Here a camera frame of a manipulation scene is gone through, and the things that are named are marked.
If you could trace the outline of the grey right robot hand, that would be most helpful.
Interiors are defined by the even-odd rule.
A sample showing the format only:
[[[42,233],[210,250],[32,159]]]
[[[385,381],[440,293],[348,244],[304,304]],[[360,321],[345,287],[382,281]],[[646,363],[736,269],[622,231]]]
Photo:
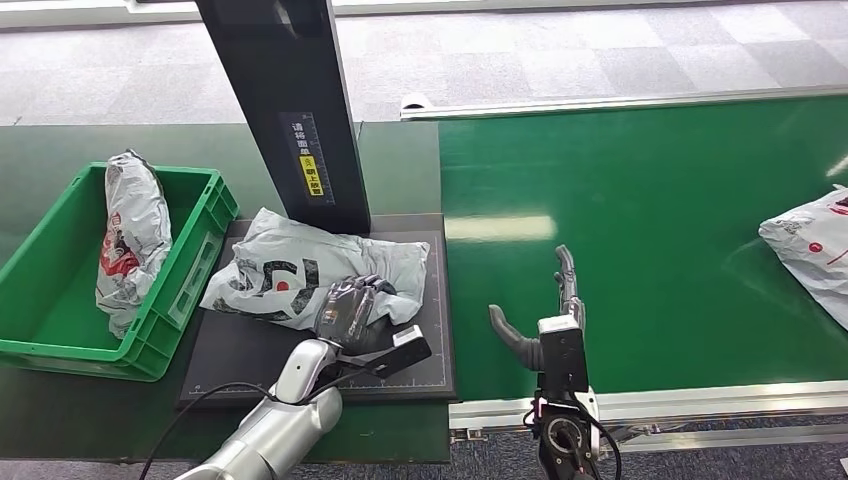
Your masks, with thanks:
[[[554,273],[554,280],[559,289],[559,314],[570,316],[576,327],[583,331],[586,314],[584,303],[578,296],[574,258],[564,244],[555,248],[555,254],[560,262],[559,270]],[[543,371],[541,341],[522,335],[507,321],[500,306],[490,304],[488,314],[490,326],[506,347],[516,355],[519,363],[531,371]]]

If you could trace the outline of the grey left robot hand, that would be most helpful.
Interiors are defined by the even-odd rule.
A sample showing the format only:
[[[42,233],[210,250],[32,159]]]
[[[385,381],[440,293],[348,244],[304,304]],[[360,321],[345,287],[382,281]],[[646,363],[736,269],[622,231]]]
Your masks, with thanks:
[[[379,314],[375,324],[369,323],[379,293],[395,295],[396,290],[376,274],[350,276],[333,283],[316,315],[317,338],[348,356],[381,350],[386,321]]]

